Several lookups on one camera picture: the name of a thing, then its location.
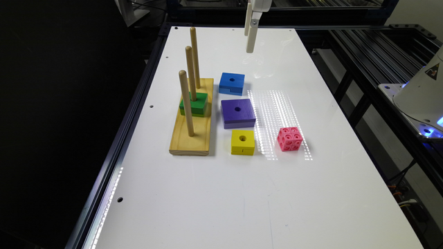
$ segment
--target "white table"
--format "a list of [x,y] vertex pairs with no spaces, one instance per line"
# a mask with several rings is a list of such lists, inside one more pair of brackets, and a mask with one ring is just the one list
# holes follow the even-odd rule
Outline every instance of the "white table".
[[[295,30],[259,29],[253,54],[243,32],[197,28],[213,121],[210,155],[189,157],[168,153],[190,45],[171,29],[96,248],[422,248]],[[218,94],[223,72],[246,75],[254,156],[230,154],[220,100],[240,96]],[[281,124],[301,128],[300,151],[277,147]]]

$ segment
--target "pink cube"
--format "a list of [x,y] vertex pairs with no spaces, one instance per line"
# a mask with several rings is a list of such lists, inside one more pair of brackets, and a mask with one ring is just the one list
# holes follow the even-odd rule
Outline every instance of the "pink cube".
[[277,141],[282,151],[293,151],[300,149],[303,137],[297,127],[280,128]]

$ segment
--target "purple square block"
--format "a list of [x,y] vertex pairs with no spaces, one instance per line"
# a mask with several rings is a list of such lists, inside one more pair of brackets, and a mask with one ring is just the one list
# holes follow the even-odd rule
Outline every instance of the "purple square block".
[[254,127],[255,125],[255,114],[249,99],[222,100],[221,113],[225,129]]

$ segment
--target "green square block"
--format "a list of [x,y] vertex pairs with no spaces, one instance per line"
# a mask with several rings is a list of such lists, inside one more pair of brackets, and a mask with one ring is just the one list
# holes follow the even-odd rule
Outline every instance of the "green square block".
[[[204,117],[206,107],[208,106],[208,94],[197,93],[197,100],[191,101],[191,113],[194,117]],[[183,106],[183,100],[180,102],[180,114],[185,115],[185,107]]]

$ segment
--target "cube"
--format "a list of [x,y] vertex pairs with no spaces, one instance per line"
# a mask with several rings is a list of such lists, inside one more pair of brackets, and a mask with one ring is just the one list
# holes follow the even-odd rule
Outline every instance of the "cube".
[[219,93],[241,96],[243,94],[244,75],[236,73],[222,73]]
[[232,155],[252,156],[255,150],[254,131],[233,130],[230,138]]
[[[206,107],[208,106],[208,94],[207,93],[196,93],[197,100],[191,101],[191,113],[194,117],[204,117]],[[180,114],[185,115],[185,107],[183,105],[183,100],[180,102]]]
[[300,149],[303,137],[297,127],[280,128],[277,141],[282,151],[295,151]]
[[222,100],[221,113],[225,129],[255,126],[255,114],[250,99]]

